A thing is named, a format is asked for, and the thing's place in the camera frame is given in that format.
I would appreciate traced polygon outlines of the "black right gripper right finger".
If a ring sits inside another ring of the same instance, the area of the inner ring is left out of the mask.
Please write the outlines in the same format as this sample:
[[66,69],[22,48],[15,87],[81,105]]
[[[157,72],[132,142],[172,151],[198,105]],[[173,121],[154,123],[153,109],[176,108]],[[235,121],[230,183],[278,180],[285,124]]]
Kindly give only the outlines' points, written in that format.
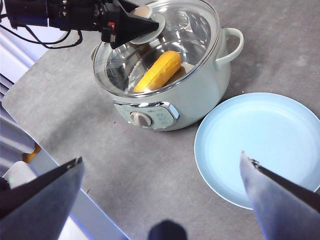
[[240,175],[266,240],[318,240],[320,196],[241,153]]

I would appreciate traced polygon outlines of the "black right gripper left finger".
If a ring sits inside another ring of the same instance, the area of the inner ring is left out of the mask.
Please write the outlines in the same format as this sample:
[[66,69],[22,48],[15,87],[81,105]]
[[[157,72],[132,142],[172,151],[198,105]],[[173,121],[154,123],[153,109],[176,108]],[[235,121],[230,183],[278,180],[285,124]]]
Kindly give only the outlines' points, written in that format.
[[85,166],[74,158],[17,187],[1,179],[0,238],[57,240],[79,194]]

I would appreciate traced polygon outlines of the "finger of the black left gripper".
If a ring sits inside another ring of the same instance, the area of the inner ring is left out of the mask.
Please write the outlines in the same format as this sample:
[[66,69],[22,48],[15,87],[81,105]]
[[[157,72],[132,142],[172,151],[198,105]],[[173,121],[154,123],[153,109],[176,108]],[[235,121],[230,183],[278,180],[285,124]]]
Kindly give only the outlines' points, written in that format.
[[131,13],[138,7],[136,3],[129,0],[114,0],[113,3],[121,6],[127,13]]
[[159,23],[145,17],[128,13],[121,9],[117,16],[109,20],[112,41],[110,46],[115,49],[159,28]]

